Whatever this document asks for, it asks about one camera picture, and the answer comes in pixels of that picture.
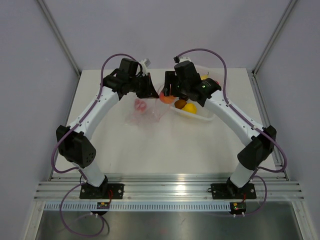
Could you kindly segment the clear zip top bag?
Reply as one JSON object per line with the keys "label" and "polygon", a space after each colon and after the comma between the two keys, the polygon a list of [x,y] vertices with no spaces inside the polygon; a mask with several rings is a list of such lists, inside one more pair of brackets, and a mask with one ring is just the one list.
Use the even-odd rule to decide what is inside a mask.
{"label": "clear zip top bag", "polygon": [[141,99],[147,103],[147,109],[143,114],[139,114],[134,109],[135,99],[138,98],[135,94],[129,97],[128,110],[126,110],[125,123],[127,125],[149,125],[155,124],[170,110],[169,104],[164,104],[159,98],[144,98]]}

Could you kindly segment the orange toy peach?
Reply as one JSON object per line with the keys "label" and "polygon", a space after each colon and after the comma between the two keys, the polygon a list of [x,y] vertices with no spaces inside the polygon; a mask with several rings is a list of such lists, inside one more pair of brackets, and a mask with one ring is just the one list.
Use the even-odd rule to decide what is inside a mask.
{"label": "orange toy peach", "polygon": [[176,100],[176,98],[174,96],[172,96],[172,95],[165,96],[164,93],[161,92],[160,95],[159,95],[159,100],[164,104],[170,105]]}

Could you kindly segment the yellow toy lemon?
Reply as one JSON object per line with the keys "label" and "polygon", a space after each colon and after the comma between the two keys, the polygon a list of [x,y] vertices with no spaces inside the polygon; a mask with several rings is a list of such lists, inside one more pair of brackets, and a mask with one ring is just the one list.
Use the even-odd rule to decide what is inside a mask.
{"label": "yellow toy lemon", "polygon": [[197,113],[197,107],[193,103],[187,103],[182,110],[191,114]]}

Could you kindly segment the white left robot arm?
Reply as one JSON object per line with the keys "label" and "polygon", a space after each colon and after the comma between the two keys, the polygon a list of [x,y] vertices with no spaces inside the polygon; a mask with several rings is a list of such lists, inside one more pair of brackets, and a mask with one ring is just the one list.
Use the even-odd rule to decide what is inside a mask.
{"label": "white left robot arm", "polygon": [[108,178],[94,162],[96,149],[91,138],[108,111],[123,96],[134,93],[139,99],[157,99],[158,93],[148,72],[150,60],[137,61],[127,54],[122,55],[118,68],[107,76],[100,76],[96,97],[68,126],[56,130],[59,154],[84,178],[81,191],[86,198],[103,199],[108,193]]}

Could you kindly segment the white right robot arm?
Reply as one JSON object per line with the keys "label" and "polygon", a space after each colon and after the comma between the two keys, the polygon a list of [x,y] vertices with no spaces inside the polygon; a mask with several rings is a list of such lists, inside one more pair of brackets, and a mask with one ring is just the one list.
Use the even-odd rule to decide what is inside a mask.
{"label": "white right robot arm", "polygon": [[239,198],[254,171],[274,150],[277,131],[250,119],[224,95],[222,87],[212,78],[201,79],[195,65],[187,60],[164,74],[164,96],[188,97],[214,113],[240,139],[244,145],[237,154],[238,165],[226,182],[227,193]]}

